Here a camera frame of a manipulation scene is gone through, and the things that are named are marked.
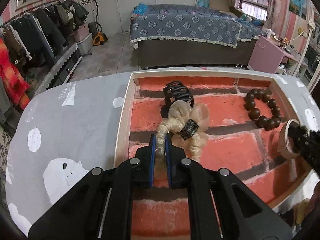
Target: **orange garment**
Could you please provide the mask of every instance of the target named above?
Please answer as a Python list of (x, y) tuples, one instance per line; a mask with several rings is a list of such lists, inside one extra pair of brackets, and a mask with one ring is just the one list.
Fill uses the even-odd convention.
[(25, 82), (19, 70), (15, 65), (11, 64), (9, 53), (3, 40), (0, 38), (0, 77), (2, 78), (4, 88), (9, 99), (15, 104), (19, 105), (24, 110), (30, 99), (25, 91), (29, 84)]

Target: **floral patterned bedspread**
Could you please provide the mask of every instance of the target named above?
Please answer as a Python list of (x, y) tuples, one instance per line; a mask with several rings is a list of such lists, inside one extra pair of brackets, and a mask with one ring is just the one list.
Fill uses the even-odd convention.
[(132, 21), (130, 43), (143, 40), (199, 41), (235, 48), (265, 32), (218, 10), (183, 5), (151, 5)]

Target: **silver screw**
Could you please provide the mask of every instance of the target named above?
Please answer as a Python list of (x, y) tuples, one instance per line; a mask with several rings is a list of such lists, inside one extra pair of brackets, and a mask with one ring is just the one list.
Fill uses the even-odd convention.
[(137, 164), (140, 163), (140, 160), (139, 160), (138, 158), (132, 158), (132, 159), (130, 160), (130, 163), (133, 164), (133, 165), (137, 165)]
[(102, 172), (102, 169), (100, 168), (94, 168), (91, 173), (92, 175), (99, 175)]
[(222, 168), (219, 172), (222, 176), (228, 176), (230, 174), (230, 171), (226, 168)]
[(184, 158), (184, 159), (181, 160), (181, 163), (183, 165), (190, 165), (191, 164), (191, 160), (188, 159), (188, 158)]

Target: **clothes rack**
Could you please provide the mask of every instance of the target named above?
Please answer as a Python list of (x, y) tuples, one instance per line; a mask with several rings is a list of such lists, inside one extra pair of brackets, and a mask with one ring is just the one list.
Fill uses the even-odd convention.
[(28, 12), (30, 12), (30, 11), (33, 11), (34, 9), (40, 8), (40, 7), (42, 7), (42, 6), (47, 7), (47, 5), (51, 6), (53, 3), (58, 2), (58, 1), (64, 1), (64, 0), (52, 0), (52, 1), (49, 1), (49, 2), (45, 2), (45, 3), (39, 4), (39, 5), (37, 5), (37, 6), (34, 6), (34, 7), (30, 8), (30, 9), (27, 9), (27, 10), (25, 10), (25, 11), (17, 14), (16, 16), (12, 17), (10, 20), (8, 20), (8, 21), (4, 22), (3, 24), (1, 24), (1, 25), (0, 25), (0, 28), (3, 28), (4, 26), (6, 26), (8, 23), (10, 23), (11, 21), (13, 21), (14, 19), (17, 19), (17, 18), (19, 18), (20, 16), (23, 16), (23, 15), (25, 15), (26, 13), (28, 13)]

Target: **brown bead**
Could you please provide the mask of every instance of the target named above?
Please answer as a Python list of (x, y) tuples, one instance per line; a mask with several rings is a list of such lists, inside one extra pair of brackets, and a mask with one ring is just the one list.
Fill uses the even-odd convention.
[(272, 129), (274, 129), (276, 126), (276, 122), (274, 120), (274, 118), (271, 118), (267, 121), (266, 126), (264, 127), (266, 129), (266, 131), (270, 131)]
[(258, 91), (256, 89), (251, 89), (250, 92), (254, 94), (255, 97), (257, 97)]
[(262, 99), (263, 95), (264, 95), (264, 91), (262, 89), (258, 89), (256, 98)]
[(273, 117), (272, 119), (275, 120), (275, 128), (278, 128), (280, 125), (280, 119), (275, 117)]
[(271, 98), (267, 105), (269, 106), (269, 108), (274, 108), (277, 105), (277, 102), (273, 98)]
[(249, 117), (251, 120), (256, 120), (260, 116), (260, 110), (258, 108), (254, 108), (249, 112)]
[(253, 101), (253, 100), (254, 100), (254, 94), (252, 94), (251, 92), (249, 92), (244, 98), (244, 101), (246, 102)]
[(255, 101), (248, 101), (244, 104), (244, 109), (247, 111), (250, 111), (251, 109), (254, 109), (256, 107)]
[(262, 115), (258, 118), (258, 120), (256, 121), (256, 124), (259, 128), (263, 128), (267, 124), (267, 121), (268, 121), (268, 118)]
[(275, 113), (280, 113), (280, 107), (279, 106), (275, 106), (272, 110), (271, 113), (274, 115)]
[(270, 99), (271, 99), (271, 96), (269, 94), (264, 93), (262, 97), (262, 101), (266, 103), (266, 102), (269, 102)]
[(275, 118), (278, 118), (281, 121), (281, 114), (280, 113), (274, 113), (273, 116)]

